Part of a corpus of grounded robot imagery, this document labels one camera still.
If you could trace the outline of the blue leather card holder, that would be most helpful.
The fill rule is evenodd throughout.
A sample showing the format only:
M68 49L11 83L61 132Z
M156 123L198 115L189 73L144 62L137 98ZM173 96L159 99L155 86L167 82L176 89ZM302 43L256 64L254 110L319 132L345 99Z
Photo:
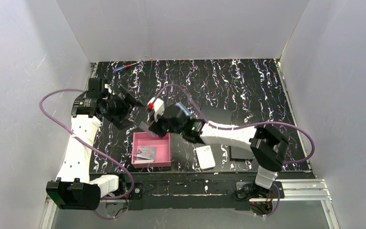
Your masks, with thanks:
M176 103L175 106L179 107L186 116L190 117L192 115L192 112L182 102Z

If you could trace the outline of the single grey credit card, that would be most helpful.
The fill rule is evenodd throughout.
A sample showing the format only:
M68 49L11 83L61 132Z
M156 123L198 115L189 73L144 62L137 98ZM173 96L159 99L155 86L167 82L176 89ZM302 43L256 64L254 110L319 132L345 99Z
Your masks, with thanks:
M156 137L156 133L149 129L149 125L146 122L141 121L139 127L152 137Z

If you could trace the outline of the pink plastic tray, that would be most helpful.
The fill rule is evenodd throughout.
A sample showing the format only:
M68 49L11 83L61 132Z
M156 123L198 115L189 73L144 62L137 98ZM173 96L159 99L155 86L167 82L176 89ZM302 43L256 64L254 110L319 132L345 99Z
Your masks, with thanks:
M170 167L170 134L154 137L147 132L134 133L131 164L135 168Z

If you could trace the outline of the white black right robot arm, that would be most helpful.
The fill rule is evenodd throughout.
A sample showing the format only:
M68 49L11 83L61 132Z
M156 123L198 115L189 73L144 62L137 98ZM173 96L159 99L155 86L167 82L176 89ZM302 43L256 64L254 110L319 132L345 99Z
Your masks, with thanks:
M267 198L278 173L285 163L288 141L273 126L255 127L223 125L212 121L192 118L178 106L156 107L148 104L149 131L159 137L168 133L179 134L193 144L227 145L251 152L259 164L252 184L242 188L249 198Z

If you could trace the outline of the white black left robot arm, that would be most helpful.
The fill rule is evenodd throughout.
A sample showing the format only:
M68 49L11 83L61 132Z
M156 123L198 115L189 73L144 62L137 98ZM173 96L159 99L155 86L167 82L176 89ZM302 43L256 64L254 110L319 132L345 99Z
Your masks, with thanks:
M78 90L71 109L71 127L67 127L43 108L44 115L64 128L70 138L62 166L53 181L46 185L47 195L60 209L91 210L97 209L100 200L118 190L117 175L102 175L90 179L89 167L94 140L104 120L108 120L119 130L132 124L127 116L135 107L143 104L135 99L125 88L119 86L112 90L103 78L90 78L86 91Z

